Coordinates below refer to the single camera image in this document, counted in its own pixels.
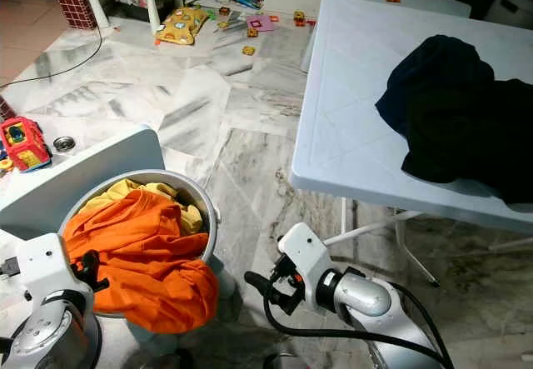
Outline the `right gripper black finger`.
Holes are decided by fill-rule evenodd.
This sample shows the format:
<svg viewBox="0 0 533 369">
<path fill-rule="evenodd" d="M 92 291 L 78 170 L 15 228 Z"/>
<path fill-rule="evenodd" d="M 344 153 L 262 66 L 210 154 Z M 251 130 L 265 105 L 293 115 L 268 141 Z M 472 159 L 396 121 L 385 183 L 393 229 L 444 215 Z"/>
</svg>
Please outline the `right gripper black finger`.
<svg viewBox="0 0 533 369">
<path fill-rule="evenodd" d="M 274 284 L 278 279 L 276 273 L 272 273 L 270 277 L 263 277 L 258 273 L 245 271 L 243 278 L 244 281 L 247 282 L 248 285 L 253 286 L 264 299 L 267 299 L 269 302 L 278 302 L 279 292 L 274 288 Z"/>
</svg>

